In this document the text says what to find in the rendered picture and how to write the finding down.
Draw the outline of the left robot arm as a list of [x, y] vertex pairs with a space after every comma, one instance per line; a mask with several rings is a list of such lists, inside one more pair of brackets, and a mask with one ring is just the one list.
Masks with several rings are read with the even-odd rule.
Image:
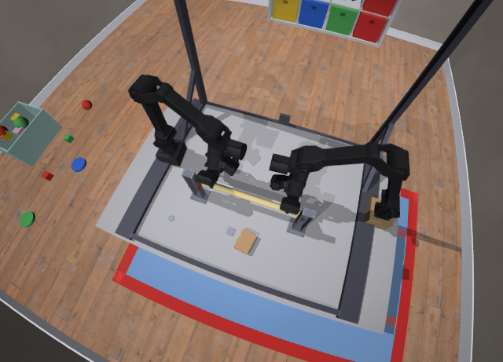
[[[387, 163], [380, 158], [381, 151], [387, 153]], [[276, 191], [284, 189], [283, 192], [288, 191], [290, 174], [297, 181], [306, 181], [310, 172], [319, 171], [325, 166], [367, 163], [390, 179], [387, 186], [388, 196], [387, 189], [382, 189], [382, 203], [375, 202], [374, 217], [387, 221], [400, 218], [399, 193], [402, 181], [406, 181], [410, 173], [409, 152], [399, 146], [376, 142], [339, 148], [319, 148], [316, 145], [307, 145], [292, 150], [290, 157], [277, 154], [273, 154], [273, 157], [269, 170], [281, 174], [272, 176], [270, 187]], [[282, 175], [288, 172], [289, 176]]]

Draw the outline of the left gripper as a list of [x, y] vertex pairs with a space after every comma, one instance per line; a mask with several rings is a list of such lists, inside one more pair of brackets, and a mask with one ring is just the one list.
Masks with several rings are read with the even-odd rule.
[[306, 182], [307, 181], [297, 181], [293, 179], [290, 174], [290, 178], [288, 180], [289, 183], [288, 191], [285, 190], [287, 197], [282, 198], [280, 210], [285, 211], [286, 214], [290, 213], [297, 215], [299, 213], [299, 208], [301, 204], [299, 202], [299, 197], [302, 197], [303, 189], [306, 186]]

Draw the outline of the brown rectangular box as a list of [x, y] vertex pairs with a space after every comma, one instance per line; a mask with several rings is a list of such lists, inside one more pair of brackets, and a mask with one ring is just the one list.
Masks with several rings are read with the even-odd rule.
[[234, 245], [234, 248], [238, 249], [239, 251], [244, 252], [245, 254], [248, 254], [248, 252], [252, 248], [252, 245], [253, 245], [256, 237], [257, 237], [257, 235], [243, 229], [239, 238], [237, 239], [237, 241]]

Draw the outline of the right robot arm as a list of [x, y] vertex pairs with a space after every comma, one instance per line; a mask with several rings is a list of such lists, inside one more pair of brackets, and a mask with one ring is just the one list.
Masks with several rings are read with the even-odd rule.
[[[160, 88], [157, 89], [156, 86]], [[145, 109], [155, 128], [154, 137], [157, 142], [154, 141], [153, 144], [157, 148], [161, 148], [160, 153], [174, 155], [178, 143], [173, 139], [177, 131], [173, 126], [167, 125], [158, 102], [164, 103], [194, 126], [197, 135], [208, 144], [208, 152], [214, 155], [224, 153], [225, 156], [219, 161], [217, 170], [224, 170], [230, 176], [234, 175], [239, 167], [239, 160], [245, 156], [247, 145], [232, 140], [230, 138], [232, 132], [220, 120], [199, 111], [174, 91], [169, 83], [161, 82], [157, 76], [141, 75], [129, 88], [128, 93], [135, 102], [140, 102], [139, 104], [142, 104]], [[225, 133], [221, 135], [223, 131]]]

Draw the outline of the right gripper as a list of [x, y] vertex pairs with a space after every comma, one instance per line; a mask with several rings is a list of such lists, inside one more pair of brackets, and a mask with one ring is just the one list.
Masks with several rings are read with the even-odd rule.
[[222, 153], [220, 155], [214, 155], [207, 151], [205, 157], [207, 157], [207, 162], [204, 164], [207, 167], [207, 170], [201, 170], [196, 175], [196, 182], [199, 182], [204, 185], [208, 185], [210, 188], [214, 187], [214, 183], [217, 183], [219, 175], [223, 170], [217, 170], [219, 161], [225, 155]]

